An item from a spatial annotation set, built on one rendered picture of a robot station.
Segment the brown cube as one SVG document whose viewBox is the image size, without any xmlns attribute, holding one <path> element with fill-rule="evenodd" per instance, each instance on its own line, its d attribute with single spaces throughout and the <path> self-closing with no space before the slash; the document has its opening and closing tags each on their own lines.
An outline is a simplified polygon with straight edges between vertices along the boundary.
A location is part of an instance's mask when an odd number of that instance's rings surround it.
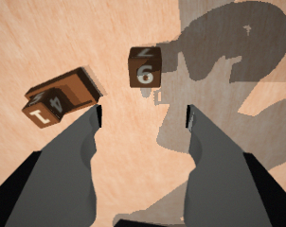
<svg viewBox="0 0 286 227">
<path fill-rule="evenodd" d="M 128 58 L 131 88 L 161 87 L 162 56 L 160 47 L 132 47 Z"/>
<path fill-rule="evenodd" d="M 54 88 L 34 95 L 22 112 L 40 129 L 60 123 L 68 105 Z"/>
</svg>

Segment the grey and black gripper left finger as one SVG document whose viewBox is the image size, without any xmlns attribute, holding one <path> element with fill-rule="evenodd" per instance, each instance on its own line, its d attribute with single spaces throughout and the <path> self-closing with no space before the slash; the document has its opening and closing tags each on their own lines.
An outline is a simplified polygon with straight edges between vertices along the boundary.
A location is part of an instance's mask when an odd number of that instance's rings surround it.
<svg viewBox="0 0 286 227">
<path fill-rule="evenodd" d="M 0 185 L 0 227 L 90 227 L 97 216 L 91 160 L 102 108 L 94 105 Z M 90 171 L 90 172 L 89 172 Z"/>
</svg>

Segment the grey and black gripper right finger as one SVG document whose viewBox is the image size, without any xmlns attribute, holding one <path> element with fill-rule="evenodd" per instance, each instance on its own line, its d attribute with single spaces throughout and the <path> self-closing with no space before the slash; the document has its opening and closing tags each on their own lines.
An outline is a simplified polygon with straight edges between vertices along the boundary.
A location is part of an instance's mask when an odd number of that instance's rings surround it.
<svg viewBox="0 0 286 227">
<path fill-rule="evenodd" d="M 286 192 L 196 106 L 187 106 L 191 133 L 184 201 L 187 227 L 286 227 Z"/>
</svg>

